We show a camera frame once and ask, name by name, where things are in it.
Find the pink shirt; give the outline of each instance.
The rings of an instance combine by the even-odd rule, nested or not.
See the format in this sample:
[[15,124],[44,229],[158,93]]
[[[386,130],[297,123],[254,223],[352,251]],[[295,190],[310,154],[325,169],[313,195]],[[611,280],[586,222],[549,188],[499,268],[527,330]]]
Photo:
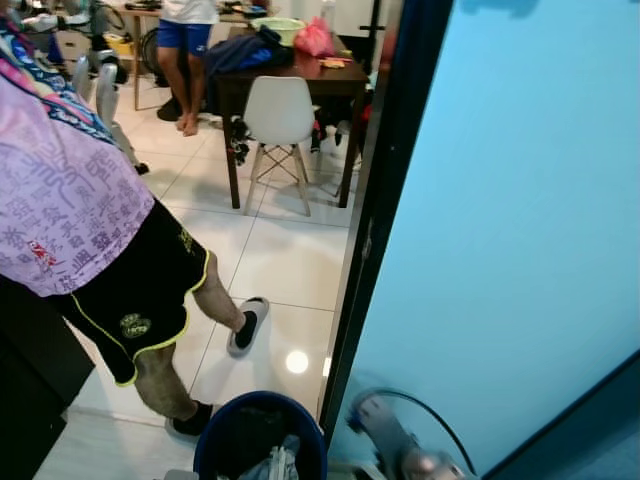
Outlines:
[[126,248],[153,202],[97,115],[0,16],[0,274],[70,293]]

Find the foot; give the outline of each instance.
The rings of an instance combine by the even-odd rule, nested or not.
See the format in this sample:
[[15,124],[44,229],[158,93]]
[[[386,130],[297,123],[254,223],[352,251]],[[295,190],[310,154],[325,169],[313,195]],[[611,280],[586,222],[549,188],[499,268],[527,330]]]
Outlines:
[[176,128],[178,129],[178,131],[180,132],[184,131],[185,127],[187,126],[188,118],[189,118],[189,114],[187,113],[183,113],[178,117],[178,121],[176,122]]
[[167,419],[166,428],[172,435],[197,438],[209,424],[209,420],[214,412],[213,405],[207,405],[196,401],[198,410],[188,420],[178,420],[177,418]]
[[187,123],[184,126],[182,134],[185,137],[191,137],[198,134],[198,115],[187,115]]
[[246,320],[244,327],[238,332],[231,332],[227,342],[227,352],[234,358],[243,357],[251,350],[260,325],[269,313],[269,302],[262,297],[250,298],[240,305],[240,311]]

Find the dark cabinet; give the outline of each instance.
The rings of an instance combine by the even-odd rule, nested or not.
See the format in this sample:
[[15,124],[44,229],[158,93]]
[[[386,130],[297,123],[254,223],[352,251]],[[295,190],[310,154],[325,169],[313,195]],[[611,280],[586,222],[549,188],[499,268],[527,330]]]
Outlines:
[[0,446],[3,476],[33,478],[93,363],[42,299],[0,277]]

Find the door frame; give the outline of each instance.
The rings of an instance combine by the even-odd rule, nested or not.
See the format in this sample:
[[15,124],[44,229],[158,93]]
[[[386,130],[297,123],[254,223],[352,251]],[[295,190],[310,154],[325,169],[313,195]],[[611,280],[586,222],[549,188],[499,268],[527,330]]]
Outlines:
[[319,423],[327,446],[413,155],[454,0],[389,0],[382,58],[336,303]]

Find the trash bin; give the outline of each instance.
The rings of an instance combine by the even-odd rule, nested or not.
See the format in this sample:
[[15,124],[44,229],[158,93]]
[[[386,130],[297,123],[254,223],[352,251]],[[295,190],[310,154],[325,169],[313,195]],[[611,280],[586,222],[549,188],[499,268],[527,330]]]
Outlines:
[[296,456],[300,480],[326,480],[327,451],[320,428],[302,405],[274,392],[247,393],[231,400],[215,413],[200,436],[193,460],[193,471],[199,474],[200,480],[215,480],[216,462],[219,461],[216,452],[225,441],[225,428],[229,428],[224,420],[243,408],[281,412],[287,434],[300,438],[300,451]]

